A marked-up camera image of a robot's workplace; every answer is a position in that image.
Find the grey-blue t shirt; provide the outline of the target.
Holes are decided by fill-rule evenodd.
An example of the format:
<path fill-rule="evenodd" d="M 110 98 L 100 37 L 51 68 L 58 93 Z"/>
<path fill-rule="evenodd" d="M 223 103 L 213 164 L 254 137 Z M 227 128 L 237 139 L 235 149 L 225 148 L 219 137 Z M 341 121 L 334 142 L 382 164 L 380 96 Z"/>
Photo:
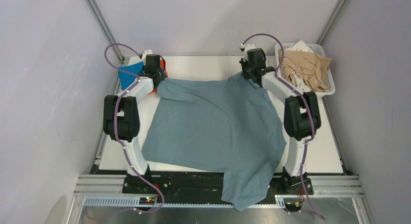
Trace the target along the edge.
<path fill-rule="evenodd" d="M 142 154 L 147 161 L 223 173 L 221 199 L 243 211 L 262 201 L 286 147 L 266 89 L 226 80 L 167 78 Z"/>

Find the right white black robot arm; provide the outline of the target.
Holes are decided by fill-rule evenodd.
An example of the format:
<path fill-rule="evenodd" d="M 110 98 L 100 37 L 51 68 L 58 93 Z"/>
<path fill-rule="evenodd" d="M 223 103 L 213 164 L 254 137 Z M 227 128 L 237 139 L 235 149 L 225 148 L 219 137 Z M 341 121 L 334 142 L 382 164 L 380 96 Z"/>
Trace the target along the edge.
<path fill-rule="evenodd" d="M 321 126 L 318 99 L 315 92 L 303 93 L 283 79 L 279 68 L 266 65 L 266 55 L 254 44 L 241 45 L 242 75 L 247 80 L 271 92 L 284 105 L 284 128 L 289 136 L 287 161 L 282 171 L 282 189 L 289 194 L 301 187 L 308 143 Z"/>

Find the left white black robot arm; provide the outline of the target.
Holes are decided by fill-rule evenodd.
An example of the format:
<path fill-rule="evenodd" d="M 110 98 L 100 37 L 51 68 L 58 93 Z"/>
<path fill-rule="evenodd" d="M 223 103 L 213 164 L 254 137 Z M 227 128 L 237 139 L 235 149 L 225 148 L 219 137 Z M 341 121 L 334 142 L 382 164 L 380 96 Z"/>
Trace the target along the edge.
<path fill-rule="evenodd" d="M 157 89 L 167 74 L 159 54 L 146 50 L 141 58 L 142 74 L 124 91 L 104 98 L 103 131 L 121 145 L 128 163 L 127 173 L 137 176 L 134 187 L 147 193 L 153 187 L 153 180 L 145 175 L 149 166 L 138 140 L 141 128 L 138 104 Z"/>

